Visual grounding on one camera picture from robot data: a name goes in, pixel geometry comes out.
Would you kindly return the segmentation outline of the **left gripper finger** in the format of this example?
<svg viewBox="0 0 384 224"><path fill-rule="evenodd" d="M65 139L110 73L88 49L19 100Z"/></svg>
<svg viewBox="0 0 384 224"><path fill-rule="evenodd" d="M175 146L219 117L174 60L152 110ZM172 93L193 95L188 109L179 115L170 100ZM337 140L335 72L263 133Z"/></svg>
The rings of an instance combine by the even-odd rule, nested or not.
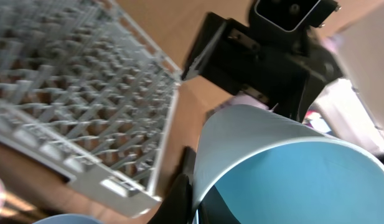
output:
<svg viewBox="0 0 384 224"><path fill-rule="evenodd" d="M148 224L192 223L192 181L196 154L190 146L183 148L178 175Z"/></svg>

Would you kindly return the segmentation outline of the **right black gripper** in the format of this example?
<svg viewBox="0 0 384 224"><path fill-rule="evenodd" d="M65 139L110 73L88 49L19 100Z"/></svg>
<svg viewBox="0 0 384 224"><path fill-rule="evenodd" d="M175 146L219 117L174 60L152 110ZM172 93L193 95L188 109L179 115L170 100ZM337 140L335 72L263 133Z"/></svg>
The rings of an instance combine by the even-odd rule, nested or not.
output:
<svg viewBox="0 0 384 224"><path fill-rule="evenodd" d="M322 90L343 77L334 56L303 32L301 52L252 38L247 26L208 13L184 62L183 81L202 76L231 95L241 92L276 114L302 122Z"/></svg>

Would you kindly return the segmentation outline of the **light blue cup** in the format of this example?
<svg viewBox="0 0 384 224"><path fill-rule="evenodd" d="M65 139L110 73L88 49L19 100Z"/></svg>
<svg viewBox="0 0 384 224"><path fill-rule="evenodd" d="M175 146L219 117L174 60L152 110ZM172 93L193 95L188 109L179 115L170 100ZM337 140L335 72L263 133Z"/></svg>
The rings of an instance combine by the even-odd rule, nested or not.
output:
<svg viewBox="0 0 384 224"><path fill-rule="evenodd" d="M193 174L196 223L384 223L384 165L250 105L213 114Z"/></svg>

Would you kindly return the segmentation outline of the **large blue plate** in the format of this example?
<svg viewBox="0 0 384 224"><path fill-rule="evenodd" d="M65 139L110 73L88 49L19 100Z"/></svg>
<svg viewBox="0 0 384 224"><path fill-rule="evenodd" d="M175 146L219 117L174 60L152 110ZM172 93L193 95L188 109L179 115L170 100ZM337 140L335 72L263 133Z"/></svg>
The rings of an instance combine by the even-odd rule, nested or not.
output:
<svg viewBox="0 0 384 224"><path fill-rule="evenodd" d="M103 222L88 215L68 213L47 217L34 224L103 224Z"/></svg>

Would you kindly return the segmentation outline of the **grey dishwasher rack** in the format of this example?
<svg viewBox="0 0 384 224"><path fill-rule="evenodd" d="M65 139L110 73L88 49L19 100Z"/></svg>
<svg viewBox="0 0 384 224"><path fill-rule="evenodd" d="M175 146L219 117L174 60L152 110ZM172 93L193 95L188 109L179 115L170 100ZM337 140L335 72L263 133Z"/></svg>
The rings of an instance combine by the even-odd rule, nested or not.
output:
<svg viewBox="0 0 384 224"><path fill-rule="evenodd" d="M160 201L179 77L116 1L0 0L0 142L127 217Z"/></svg>

